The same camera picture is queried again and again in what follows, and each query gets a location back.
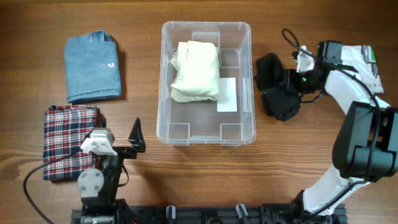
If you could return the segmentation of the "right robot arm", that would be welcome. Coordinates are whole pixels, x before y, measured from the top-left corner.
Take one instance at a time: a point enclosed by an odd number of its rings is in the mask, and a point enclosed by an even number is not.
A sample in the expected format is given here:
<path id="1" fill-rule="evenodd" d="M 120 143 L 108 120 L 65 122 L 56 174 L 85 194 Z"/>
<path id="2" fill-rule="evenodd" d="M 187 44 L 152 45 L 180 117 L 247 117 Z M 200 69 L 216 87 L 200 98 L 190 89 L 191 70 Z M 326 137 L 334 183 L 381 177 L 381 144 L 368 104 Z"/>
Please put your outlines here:
<path id="1" fill-rule="evenodd" d="M 335 220 L 335 210 L 356 190 L 397 172 L 397 108 L 376 97 L 357 69 L 286 70 L 282 88 L 289 93 L 325 92 L 346 115 L 333 145 L 332 165 L 278 212 L 288 223 Z"/>

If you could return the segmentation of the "black garment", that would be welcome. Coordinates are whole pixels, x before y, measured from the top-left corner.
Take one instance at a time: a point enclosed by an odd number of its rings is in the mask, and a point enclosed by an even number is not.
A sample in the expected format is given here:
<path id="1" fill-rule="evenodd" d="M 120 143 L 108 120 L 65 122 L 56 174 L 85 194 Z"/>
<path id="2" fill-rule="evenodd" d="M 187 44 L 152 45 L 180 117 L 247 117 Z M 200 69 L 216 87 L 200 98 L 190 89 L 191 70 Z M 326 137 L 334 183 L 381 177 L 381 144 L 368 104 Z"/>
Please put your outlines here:
<path id="1" fill-rule="evenodd" d="M 297 93 L 284 90 L 283 82 L 285 68 L 279 57 L 271 52 L 256 61 L 257 75 L 254 77 L 257 89 L 261 92 L 262 105 L 268 116 L 274 116 L 280 121 L 293 118 L 300 109 L 300 99 Z"/>

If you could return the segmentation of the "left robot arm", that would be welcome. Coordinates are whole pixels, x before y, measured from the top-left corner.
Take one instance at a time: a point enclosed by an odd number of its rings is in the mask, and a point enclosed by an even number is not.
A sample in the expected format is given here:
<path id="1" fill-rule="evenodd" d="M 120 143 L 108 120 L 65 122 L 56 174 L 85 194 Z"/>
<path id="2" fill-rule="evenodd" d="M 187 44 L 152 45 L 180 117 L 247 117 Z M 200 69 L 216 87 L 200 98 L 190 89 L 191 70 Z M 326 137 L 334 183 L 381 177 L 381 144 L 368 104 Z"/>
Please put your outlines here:
<path id="1" fill-rule="evenodd" d="M 122 172 L 126 172 L 124 160 L 135 159 L 146 151 L 146 144 L 137 118 L 128 137 L 129 147 L 114 147 L 114 136 L 109 128 L 94 128 L 80 146 L 83 152 L 99 157 L 95 168 L 83 171 L 77 180 L 82 208 L 73 210 L 72 223 L 138 223 L 138 217 L 124 199 L 117 199 Z"/>

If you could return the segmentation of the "cream cloth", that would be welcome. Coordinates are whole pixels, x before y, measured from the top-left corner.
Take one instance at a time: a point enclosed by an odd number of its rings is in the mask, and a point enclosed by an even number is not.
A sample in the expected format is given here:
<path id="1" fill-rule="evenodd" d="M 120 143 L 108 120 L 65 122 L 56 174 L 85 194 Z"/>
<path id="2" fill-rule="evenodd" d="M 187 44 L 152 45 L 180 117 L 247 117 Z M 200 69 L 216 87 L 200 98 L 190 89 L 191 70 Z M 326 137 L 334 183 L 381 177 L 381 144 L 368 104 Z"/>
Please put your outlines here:
<path id="1" fill-rule="evenodd" d="M 211 42 L 179 42 L 170 63 L 177 76 L 170 97 L 179 103 L 218 101 L 220 94 L 219 52 Z"/>

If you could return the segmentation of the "white printed t-shirt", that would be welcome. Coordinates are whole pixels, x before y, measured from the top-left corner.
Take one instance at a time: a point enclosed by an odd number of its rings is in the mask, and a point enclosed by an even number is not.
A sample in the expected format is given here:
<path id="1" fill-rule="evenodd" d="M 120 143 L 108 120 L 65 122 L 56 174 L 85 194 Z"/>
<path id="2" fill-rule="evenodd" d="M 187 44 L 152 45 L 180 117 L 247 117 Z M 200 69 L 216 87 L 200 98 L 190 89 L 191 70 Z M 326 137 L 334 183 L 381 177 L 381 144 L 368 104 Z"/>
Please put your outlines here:
<path id="1" fill-rule="evenodd" d="M 340 65 L 327 62 L 317 65 L 317 56 L 309 56 L 306 46 L 303 45 L 297 56 L 296 71 L 324 70 L 328 76 L 323 91 L 333 96 L 362 97 L 369 91 L 384 92 L 371 46 L 343 45 L 341 59 L 343 63 Z"/>

